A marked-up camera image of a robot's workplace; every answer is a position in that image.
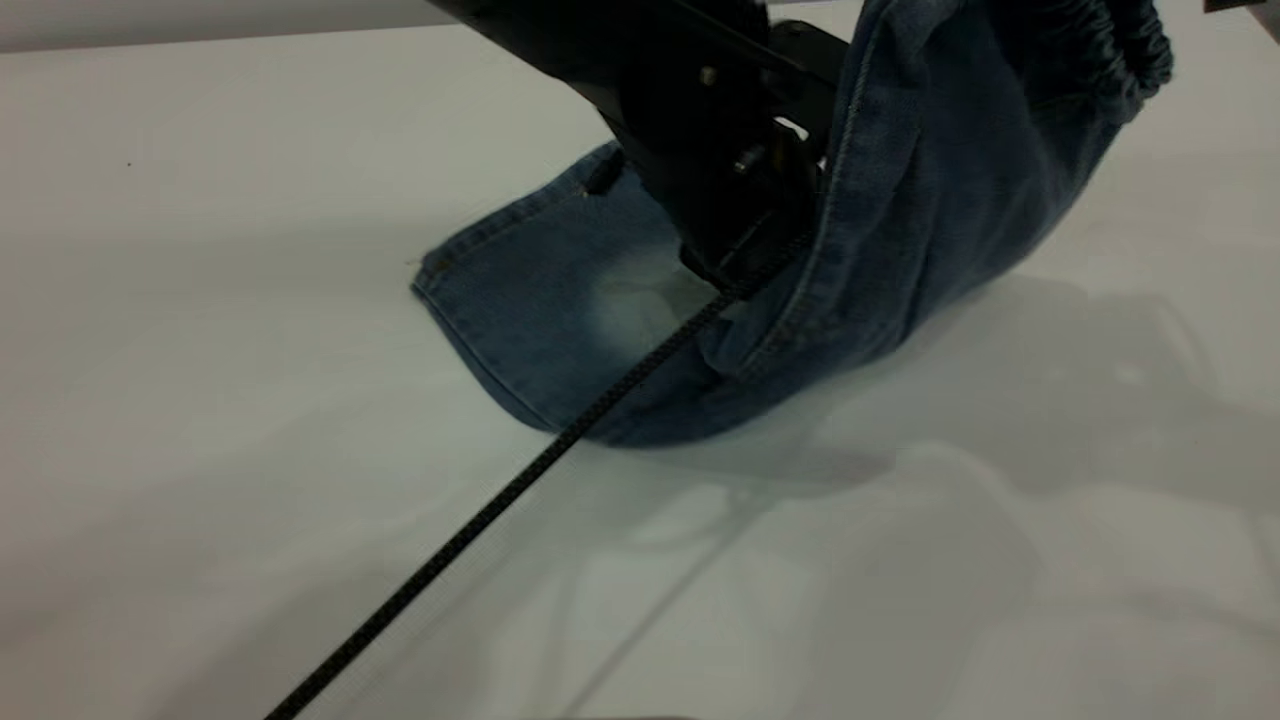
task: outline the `clothing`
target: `clothing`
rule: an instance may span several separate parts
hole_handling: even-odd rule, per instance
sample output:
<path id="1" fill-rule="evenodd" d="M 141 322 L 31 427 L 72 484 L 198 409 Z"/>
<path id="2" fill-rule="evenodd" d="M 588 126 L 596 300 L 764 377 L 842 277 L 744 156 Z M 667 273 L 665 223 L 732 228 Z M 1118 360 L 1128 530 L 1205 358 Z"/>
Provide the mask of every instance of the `clothing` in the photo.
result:
<path id="1" fill-rule="evenodd" d="M 1169 81 L 1151 0 L 868 0 L 841 74 L 814 245 L 589 436 L 695 441 L 899 347 L 1009 270 Z M 426 255 L 413 282 L 485 389 L 566 427 L 714 296 L 607 145 Z"/>

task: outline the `folded fabric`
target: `folded fabric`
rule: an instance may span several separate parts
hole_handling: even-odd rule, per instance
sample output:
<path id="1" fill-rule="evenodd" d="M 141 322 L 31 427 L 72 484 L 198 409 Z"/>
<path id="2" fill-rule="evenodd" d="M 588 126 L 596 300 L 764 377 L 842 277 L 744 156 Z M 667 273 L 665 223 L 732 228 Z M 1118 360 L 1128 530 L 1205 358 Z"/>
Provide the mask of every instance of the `folded fabric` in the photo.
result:
<path id="1" fill-rule="evenodd" d="M 1151 0 L 868 0 L 812 249 L 589 437 L 704 438 L 891 352 L 1036 249 L 1171 67 Z M 613 152 L 457 233 L 413 282 L 494 400 L 549 432 L 716 295 L 634 173 L 582 192 Z"/>

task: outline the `white tabletop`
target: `white tabletop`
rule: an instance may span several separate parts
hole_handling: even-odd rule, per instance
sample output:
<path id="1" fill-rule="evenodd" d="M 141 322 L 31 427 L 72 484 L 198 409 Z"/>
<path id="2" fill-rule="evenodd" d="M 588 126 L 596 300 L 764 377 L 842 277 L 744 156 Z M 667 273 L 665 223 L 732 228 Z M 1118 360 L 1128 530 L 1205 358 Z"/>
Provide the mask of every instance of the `white tabletop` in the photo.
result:
<path id="1" fill-rule="evenodd" d="M 320 710 L 1274 719 L 1280 47 L 1164 10 L 1176 81 L 1012 277 L 576 450 Z M 605 137 L 461 27 L 0 56 L 0 715 L 270 708 L 547 442 L 407 284 Z"/>

